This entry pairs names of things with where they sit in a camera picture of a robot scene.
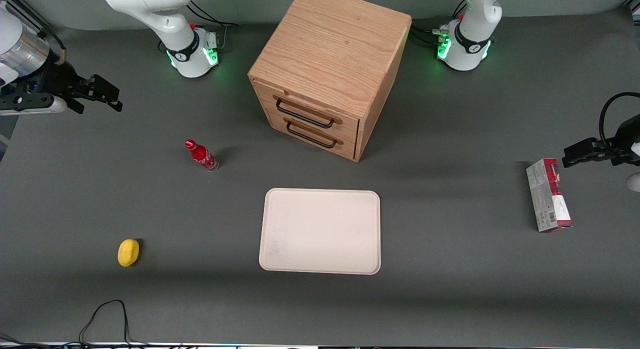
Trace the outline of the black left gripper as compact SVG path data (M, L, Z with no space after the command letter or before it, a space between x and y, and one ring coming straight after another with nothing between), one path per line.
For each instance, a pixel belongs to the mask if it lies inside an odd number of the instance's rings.
M594 137L583 139L564 149L562 164L570 168L581 163L605 162L610 160L612 166L623 163L640 166L639 137L640 115L635 115L622 122L615 135L605 138L605 116L602 116L602 140Z

